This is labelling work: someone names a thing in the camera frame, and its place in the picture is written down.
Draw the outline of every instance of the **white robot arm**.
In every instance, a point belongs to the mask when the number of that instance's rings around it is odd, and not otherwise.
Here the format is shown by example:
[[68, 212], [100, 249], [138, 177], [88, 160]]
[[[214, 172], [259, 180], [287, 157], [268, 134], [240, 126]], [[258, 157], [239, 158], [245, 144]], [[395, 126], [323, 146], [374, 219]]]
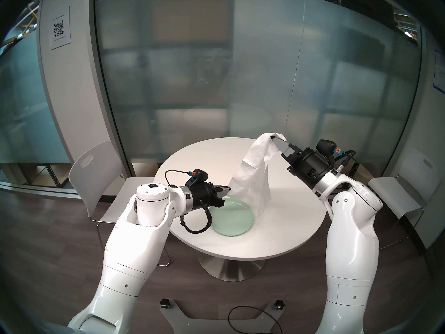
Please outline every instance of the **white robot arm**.
[[[274, 139], [290, 166], [325, 205], [332, 220], [327, 236], [327, 299], [316, 334], [363, 333], [363, 315], [377, 270], [379, 241], [373, 223], [382, 203], [362, 183], [334, 169], [335, 143], [320, 140], [316, 150], [301, 150]], [[183, 187], [145, 184], [137, 188], [119, 217], [105, 248], [102, 278], [93, 300], [77, 314], [68, 327], [84, 333], [128, 333], [137, 296], [156, 268], [173, 218], [192, 233], [210, 227], [208, 207], [224, 205], [228, 187], [214, 186], [202, 170], [190, 172]], [[329, 205], [328, 196], [340, 184], [351, 187], [337, 194]], [[208, 223], [191, 231], [183, 215], [204, 208]]]
[[[185, 186], [160, 183], [137, 187], [105, 246], [102, 277], [90, 304], [77, 314], [68, 327], [84, 333], [124, 334], [137, 296], [156, 268], [173, 218], [192, 233], [200, 233], [211, 225], [208, 207], [221, 207], [228, 187], [205, 182], [207, 173], [189, 172]], [[188, 229], [184, 214], [205, 208], [208, 223], [199, 231]]]

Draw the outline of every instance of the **teal connector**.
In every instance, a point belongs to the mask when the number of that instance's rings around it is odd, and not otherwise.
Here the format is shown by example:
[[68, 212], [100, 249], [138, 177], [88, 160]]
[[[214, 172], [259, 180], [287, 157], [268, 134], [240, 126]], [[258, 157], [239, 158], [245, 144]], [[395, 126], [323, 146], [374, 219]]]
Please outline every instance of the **teal connector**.
[[338, 155], [343, 154], [343, 150], [341, 150], [340, 148], [334, 148], [334, 150], [332, 152], [334, 152], [335, 154], [338, 154]]

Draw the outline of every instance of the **dark wood floor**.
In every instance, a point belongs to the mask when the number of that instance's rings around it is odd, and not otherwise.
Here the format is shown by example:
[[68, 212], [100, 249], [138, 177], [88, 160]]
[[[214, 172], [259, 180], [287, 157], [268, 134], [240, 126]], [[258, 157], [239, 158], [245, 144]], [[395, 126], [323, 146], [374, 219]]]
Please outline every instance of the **dark wood floor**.
[[[99, 204], [99, 218], [109, 204]], [[0, 191], [0, 271], [13, 296], [43, 320], [67, 325], [88, 305], [102, 272], [102, 252], [94, 224], [79, 200], [48, 199]], [[381, 244], [404, 235], [388, 208], [377, 215]], [[134, 333], [172, 333], [161, 315], [162, 298], [173, 298], [189, 317], [227, 317], [237, 305], [264, 307], [283, 299], [285, 333], [313, 334], [321, 320], [327, 287], [324, 256], [330, 220], [297, 250], [270, 259], [255, 277], [236, 283], [207, 274], [195, 252], [170, 235], [172, 263], [158, 267], [144, 285], [133, 317]], [[102, 227], [108, 238], [112, 225]], [[410, 240], [380, 252], [365, 313], [365, 332], [379, 333], [405, 320], [422, 302], [431, 280], [423, 257]], [[234, 318], [252, 318], [248, 310]]]

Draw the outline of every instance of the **green plate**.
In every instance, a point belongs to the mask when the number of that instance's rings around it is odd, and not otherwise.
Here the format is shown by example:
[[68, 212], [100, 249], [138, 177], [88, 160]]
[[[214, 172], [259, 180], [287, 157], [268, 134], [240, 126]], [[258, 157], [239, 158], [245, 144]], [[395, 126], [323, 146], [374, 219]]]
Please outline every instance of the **green plate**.
[[237, 236], [253, 224], [254, 215], [250, 206], [238, 199], [226, 197], [221, 208], [210, 207], [212, 228], [225, 236]]

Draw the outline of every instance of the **round table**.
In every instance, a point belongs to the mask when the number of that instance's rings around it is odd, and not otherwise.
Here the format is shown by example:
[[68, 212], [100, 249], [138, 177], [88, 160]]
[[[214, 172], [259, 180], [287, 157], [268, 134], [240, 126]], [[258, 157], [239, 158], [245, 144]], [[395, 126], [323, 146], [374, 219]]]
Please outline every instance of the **round table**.
[[[154, 177], [166, 183], [167, 170], [208, 173], [208, 182], [228, 185], [242, 159], [254, 142], [251, 138], [214, 138], [182, 148], [171, 155]], [[272, 200], [249, 230], [239, 236], [223, 236], [212, 228], [192, 234], [173, 220], [170, 231], [197, 250], [199, 262], [212, 276], [225, 281], [245, 280], [255, 275], [265, 260], [286, 254], [308, 241], [324, 220], [326, 208], [312, 191], [287, 171], [289, 164], [277, 153], [269, 162], [269, 186]], [[169, 172], [171, 184], [184, 185], [186, 174]], [[190, 212], [184, 221], [191, 230], [206, 226], [202, 209]]]

